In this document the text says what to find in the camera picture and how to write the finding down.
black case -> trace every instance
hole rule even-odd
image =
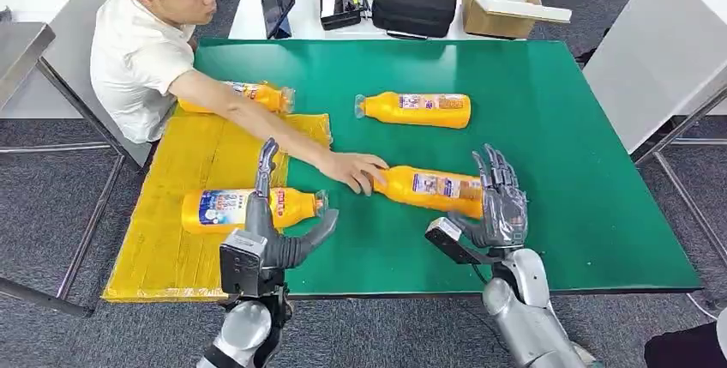
[[[457,0],[374,0],[374,25],[388,31],[443,38],[454,19]]]

man's right arm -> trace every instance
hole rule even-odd
[[[368,154],[335,153],[292,128],[263,105],[237,95],[229,85],[191,69],[177,77],[169,92],[180,99],[232,121],[261,140],[275,139],[290,156],[318,168],[321,173],[347,184],[356,193],[370,195],[369,174],[382,183],[386,180],[378,168],[388,168],[381,158]]]

robotic hand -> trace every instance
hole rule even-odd
[[[482,300],[520,367],[585,368],[550,304],[550,290],[538,253],[523,247],[527,201],[514,169],[500,151],[484,145],[487,160],[472,156],[482,183],[484,217],[472,224],[461,214],[434,220],[425,236],[457,263],[489,264],[492,280]],[[486,254],[460,242],[489,249]]]
[[[336,227],[338,210],[300,238],[282,236],[273,227],[270,175],[278,144],[262,146],[255,192],[247,201],[245,228],[235,229],[219,247],[222,290],[231,295],[222,330],[197,368],[262,368],[278,352],[282,329],[292,317],[285,270],[300,265]]]

plastic bottle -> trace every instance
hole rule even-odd
[[[390,124],[464,128],[472,104],[461,94],[397,94],[384,92],[369,98],[356,96],[356,118],[371,117]]]
[[[254,190],[198,190],[182,202],[182,227],[192,233],[228,233],[244,225],[248,196]],[[273,226],[285,228],[328,208],[326,191],[306,194],[293,188],[272,188]]]
[[[235,90],[237,94],[250,98],[255,102],[263,104],[270,112],[291,113],[295,105],[295,89],[282,87],[277,89],[267,82],[263,83],[242,83],[225,82]],[[207,109],[179,100],[179,106],[187,112],[211,113]]]
[[[478,177],[411,166],[394,166],[382,170],[382,174],[387,184],[374,181],[374,190],[392,201],[482,218],[482,184]]]

gray carpet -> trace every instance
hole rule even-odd
[[[563,39],[579,54],[598,43],[626,1],[544,0],[573,9],[573,23],[538,25],[533,37]],[[226,35],[236,5],[219,0],[214,22],[198,35]],[[0,146],[93,138],[82,121],[0,121],[0,132]],[[727,121],[710,119],[692,133],[725,135]],[[727,172],[720,167],[727,149],[666,154],[727,240]],[[0,157],[0,275],[55,291],[112,161],[105,151]],[[727,298],[724,266],[674,188],[655,163],[642,175],[706,285],[698,298],[710,305]],[[0,366],[181,367],[197,361],[221,324],[216,305],[98,299],[142,181],[143,174],[124,167],[71,293],[74,301],[95,306],[94,315],[80,319],[0,298]],[[644,366],[643,346],[652,336],[707,322],[683,294],[556,297],[554,306],[572,338],[608,367]],[[477,299],[296,301],[295,307],[275,367],[512,366]]]

